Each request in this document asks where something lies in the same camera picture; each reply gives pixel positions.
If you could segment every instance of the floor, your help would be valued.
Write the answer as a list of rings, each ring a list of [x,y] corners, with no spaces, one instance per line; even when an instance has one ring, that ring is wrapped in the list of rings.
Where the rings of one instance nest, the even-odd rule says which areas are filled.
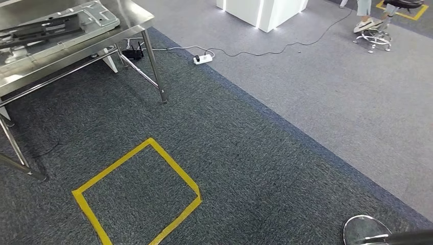
[[[313,42],[349,13],[310,0],[303,13],[264,33],[212,0],[137,2],[156,16],[155,28],[181,46],[230,54]],[[281,55],[230,58],[217,51],[209,65],[433,220],[433,40],[392,24],[392,51],[368,54],[365,45],[352,43],[357,21],[353,12],[319,43],[290,46]]]
[[[149,33],[154,45],[176,45]],[[156,54],[166,105],[130,68],[115,75],[103,62],[10,104],[14,136],[49,180],[0,166],[0,244],[100,244],[71,191],[150,137],[202,199],[160,244],[341,244],[344,221],[358,214],[393,232],[433,227],[192,57]],[[151,70],[147,59],[136,64]],[[12,155],[4,135],[0,149]],[[113,244],[150,244],[197,197],[155,149],[136,152],[83,192]]]

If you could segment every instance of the chair base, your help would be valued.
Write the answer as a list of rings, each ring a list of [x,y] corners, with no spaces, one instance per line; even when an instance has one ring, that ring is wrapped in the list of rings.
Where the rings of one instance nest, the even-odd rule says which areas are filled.
[[[391,42],[392,37],[386,33],[385,31],[380,31],[378,29],[368,29],[361,32],[361,35],[354,40],[354,43],[358,43],[359,39],[364,39],[367,42],[371,43],[369,53],[374,53],[374,49],[376,45],[386,45],[385,51],[391,51]]]
[[[366,238],[372,240],[374,237],[375,240],[380,240],[380,237],[388,237],[391,234],[382,222],[367,215],[354,216],[343,226],[344,245],[379,244],[373,241],[366,243]]]

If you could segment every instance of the yellow floor tape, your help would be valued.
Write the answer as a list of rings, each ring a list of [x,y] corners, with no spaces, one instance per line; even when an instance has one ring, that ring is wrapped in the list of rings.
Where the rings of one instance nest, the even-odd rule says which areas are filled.
[[[200,190],[198,185],[194,182],[194,180],[191,179],[190,176],[188,176],[187,173],[171,158],[171,156],[153,139],[149,138],[145,142],[141,143],[139,146],[134,148],[132,151],[128,152],[126,155],[121,157],[119,160],[117,160],[115,163],[113,163],[111,166],[97,174],[95,177],[91,178],[89,181],[87,181],[84,185],[80,186],[80,188],[73,190],[72,194],[75,197],[75,200],[77,201],[80,208],[83,210],[84,214],[89,219],[90,223],[93,225],[94,229],[96,230],[101,242],[103,245],[111,245],[113,244],[108,237],[107,233],[102,228],[101,224],[99,223],[98,219],[96,218],[95,214],[89,207],[89,204],[86,202],[83,196],[83,192],[90,188],[92,185],[94,185],[96,182],[101,180],[103,177],[105,177],[107,174],[109,174],[111,171],[115,170],[117,167],[122,165],[124,162],[126,162],[128,159],[130,159],[132,156],[137,154],[139,151],[143,150],[148,145],[152,146],[165,160],[166,162],[176,171],[176,173],[188,184],[188,186],[197,194],[197,197],[194,199],[192,203],[190,203],[183,211],[182,213],[173,221],[171,222],[167,227],[165,227],[161,233],[159,233],[150,243],[149,245],[157,245],[159,244],[170,232],[172,232],[178,225],[190,215],[195,208],[199,206],[199,204],[202,202],[201,196],[200,196]]]
[[[386,8],[383,6],[383,2],[384,2],[384,0],[380,1],[380,2],[376,5],[376,7],[385,10]],[[423,4],[423,5],[421,6],[420,11],[418,11],[418,13],[417,13],[415,16],[409,16],[409,15],[407,15],[407,14],[403,14],[403,13],[399,13],[399,12],[397,12],[396,14],[397,14],[397,15],[400,15],[400,16],[402,16],[402,17],[404,17],[404,18],[411,19],[411,20],[418,20],[418,19],[421,17],[421,15],[422,15],[422,14],[423,14],[427,9],[428,9],[428,6],[425,5],[425,4]]]

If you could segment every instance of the stainless steel table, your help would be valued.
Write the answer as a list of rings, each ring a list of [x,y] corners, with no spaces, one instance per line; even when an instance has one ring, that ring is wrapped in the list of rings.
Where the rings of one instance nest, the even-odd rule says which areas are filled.
[[[9,0],[2,2],[0,5],[0,30],[17,26],[21,23],[37,19],[52,13],[64,11],[65,9],[75,7],[77,5],[89,2],[86,0]],[[58,75],[52,79],[46,80],[34,87],[21,92],[7,100],[0,102],[0,109],[5,105],[15,101],[37,89],[47,86],[60,78],[63,78],[87,65],[95,63],[98,60],[104,59],[113,54],[117,54],[123,65],[130,65],[136,70],[144,79],[150,82],[155,88],[158,89],[163,103],[166,103],[167,97],[159,78],[158,69],[156,67],[155,56],[152,51],[152,45],[149,40],[147,28],[152,26],[152,19],[154,16],[137,5],[131,0],[100,0],[100,2],[120,20],[120,25],[102,35],[88,39],[77,45],[44,57],[42,59],[33,60],[26,65],[20,67],[13,67],[13,69],[2,69],[0,64],[0,96],[4,96],[12,91],[16,91],[32,82],[44,78],[62,68],[65,68],[77,61],[80,61],[92,54],[100,52],[106,47],[113,46],[106,54],[92,59],[77,68],[74,68],[66,73]],[[146,49],[152,65],[152,70],[155,75],[155,80],[152,80],[137,66],[135,66],[128,58],[126,58],[119,50],[117,43],[125,38],[131,37],[137,33],[142,34],[146,44]],[[0,125],[6,133],[12,147],[14,148],[20,163],[15,162],[10,157],[0,154],[0,163],[18,169],[30,176],[39,180],[45,180],[46,176],[32,170],[19,149],[13,135],[9,131],[9,127],[13,126],[13,122],[9,121],[6,117],[0,114]]]

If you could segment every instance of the white sneaker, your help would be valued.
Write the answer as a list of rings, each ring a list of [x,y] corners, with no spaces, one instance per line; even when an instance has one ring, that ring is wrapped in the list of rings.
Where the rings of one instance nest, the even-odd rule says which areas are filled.
[[[374,28],[374,29],[379,29],[380,28],[380,26],[383,24],[383,20],[377,20],[375,23],[374,23],[374,26],[372,27],[372,28]],[[388,23],[386,26],[385,26],[385,29],[386,28],[388,28],[390,26],[390,24]]]
[[[354,33],[361,32],[363,30],[366,30],[368,28],[375,26],[376,24],[377,23],[374,22],[373,18],[368,18],[368,20],[366,22],[363,22],[363,21],[359,22],[356,25],[355,29],[353,29],[353,32]]]

